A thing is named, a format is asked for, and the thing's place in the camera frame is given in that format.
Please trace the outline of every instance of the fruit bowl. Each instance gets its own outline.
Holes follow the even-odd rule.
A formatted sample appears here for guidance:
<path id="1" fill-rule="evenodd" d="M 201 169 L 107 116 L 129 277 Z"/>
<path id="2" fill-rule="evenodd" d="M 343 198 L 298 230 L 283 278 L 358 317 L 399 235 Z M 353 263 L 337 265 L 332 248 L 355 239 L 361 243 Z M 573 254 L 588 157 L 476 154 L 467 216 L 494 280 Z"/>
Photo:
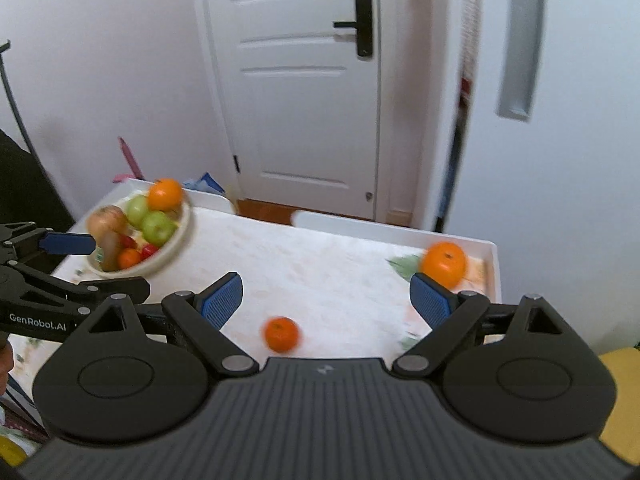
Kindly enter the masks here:
<path id="1" fill-rule="evenodd" d="M 141 193 L 137 191 L 132 195 L 123 198 L 122 200 L 118 200 L 113 205 L 116 205 L 124 210 L 129 200 L 139 194 Z M 131 276 L 148 276 L 153 272 L 156 272 L 157 270 L 161 269 L 161 267 L 164 267 L 184 244 L 191 224 L 191 213 L 191 204 L 189 203 L 188 197 L 185 194 L 184 199 L 182 200 L 182 205 L 180 207 L 180 212 L 177 219 L 175 220 L 176 223 L 178 223 L 178 228 L 171 236 L 169 241 L 165 243 L 160 249 L 158 249 L 155 254 L 152 254 L 146 260 L 143 260 L 142 262 L 129 267 L 128 269 L 107 272 L 100 268 L 100 264 L 96 260 L 97 251 L 94 251 L 92 254 L 86 257 L 91 272 L 97 274 L 102 278 L 129 278 Z M 129 225 L 129 231 L 129 236 L 133 238 L 140 237 L 140 231 L 137 231 L 137 229 L 135 229 L 131 225 Z"/>

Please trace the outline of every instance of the green apple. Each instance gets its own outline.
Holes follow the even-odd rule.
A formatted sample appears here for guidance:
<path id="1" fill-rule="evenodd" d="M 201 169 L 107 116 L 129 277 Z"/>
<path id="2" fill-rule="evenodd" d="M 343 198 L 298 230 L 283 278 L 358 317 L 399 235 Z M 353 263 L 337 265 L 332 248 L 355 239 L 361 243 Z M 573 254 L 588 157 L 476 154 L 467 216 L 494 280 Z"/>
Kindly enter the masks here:
<path id="1" fill-rule="evenodd" d="M 147 213 L 146 196 L 137 195 L 127 202 L 127 220 L 136 229 L 140 229 Z"/>
<path id="2" fill-rule="evenodd" d="M 142 235 L 160 248 L 169 241 L 178 226 L 162 211 L 152 211 L 142 221 Z"/>

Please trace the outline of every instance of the black cable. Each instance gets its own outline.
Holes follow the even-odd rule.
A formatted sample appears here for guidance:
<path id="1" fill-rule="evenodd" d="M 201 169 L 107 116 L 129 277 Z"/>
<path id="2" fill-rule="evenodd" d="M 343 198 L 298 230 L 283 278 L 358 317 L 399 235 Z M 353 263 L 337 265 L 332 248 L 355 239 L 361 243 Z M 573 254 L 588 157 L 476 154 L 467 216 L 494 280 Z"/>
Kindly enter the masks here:
<path id="1" fill-rule="evenodd" d="M 40 161 L 40 157 L 38 156 L 36 149 L 33 147 L 33 143 L 31 142 L 29 134 L 27 133 L 27 129 L 24 127 L 24 123 L 22 122 L 22 117 L 20 116 L 20 112 L 18 111 L 18 105 L 15 103 L 14 94 L 13 92 L 11 92 L 11 87 L 9 86 L 9 80 L 7 79 L 6 71 L 4 70 L 4 62 L 2 60 L 1 54 L 0 54 L 0 77 L 2 78 L 2 86 L 4 86 L 4 93 L 6 94 L 6 98 L 9 99 L 9 106 L 11 107 L 11 112 L 14 114 L 15 122 L 18 124 L 18 129 L 22 134 L 24 143 L 27 145 L 29 152 L 31 153 L 31 155 L 33 155 L 33 158 L 36 160 L 36 163 L 40 168 L 40 173 L 42 174 L 44 179 L 47 181 L 51 189 L 58 196 L 58 199 L 62 204 L 62 207 L 65 209 L 66 213 L 71 217 L 71 213 L 69 212 L 69 209 L 66 208 L 66 205 L 63 202 L 62 198 L 60 197 L 58 190 L 56 189 L 56 186 L 54 186 L 49 175 L 47 174 L 47 170 L 45 170 L 44 166 L 42 165 L 42 162 Z"/>

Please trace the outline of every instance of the metal screw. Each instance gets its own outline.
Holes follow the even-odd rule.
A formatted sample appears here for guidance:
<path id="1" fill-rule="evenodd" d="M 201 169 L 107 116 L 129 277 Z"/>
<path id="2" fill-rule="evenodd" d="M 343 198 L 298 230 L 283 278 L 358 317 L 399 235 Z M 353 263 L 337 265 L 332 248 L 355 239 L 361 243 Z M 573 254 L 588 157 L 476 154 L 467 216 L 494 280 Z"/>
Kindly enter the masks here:
<path id="1" fill-rule="evenodd" d="M 429 360 L 421 355 L 403 355 L 396 363 L 405 372 L 421 372 L 429 367 Z"/>
<path id="2" fill-rule="evenodd" d="M 245 372 L 254 365 L 254 360 L 246 355 L 229 355 L 222 359 L 222 366 L 229 372 Z"/>

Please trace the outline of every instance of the onion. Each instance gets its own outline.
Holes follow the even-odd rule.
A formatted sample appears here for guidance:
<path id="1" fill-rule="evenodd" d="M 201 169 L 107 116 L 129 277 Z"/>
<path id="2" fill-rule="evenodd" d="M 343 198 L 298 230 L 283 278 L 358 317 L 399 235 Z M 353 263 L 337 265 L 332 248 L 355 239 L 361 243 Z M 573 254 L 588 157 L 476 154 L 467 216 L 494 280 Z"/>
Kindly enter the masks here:
<path id="1" fill-rule="evenodd" d="M 127 228 L 127 217 L 122 209 L 115 205 L 101 207 L 86 220 L 86 229 L 94 237 L 97 245 L 100 245 L 102 237 L 108 231 L 126 234 Z"/>

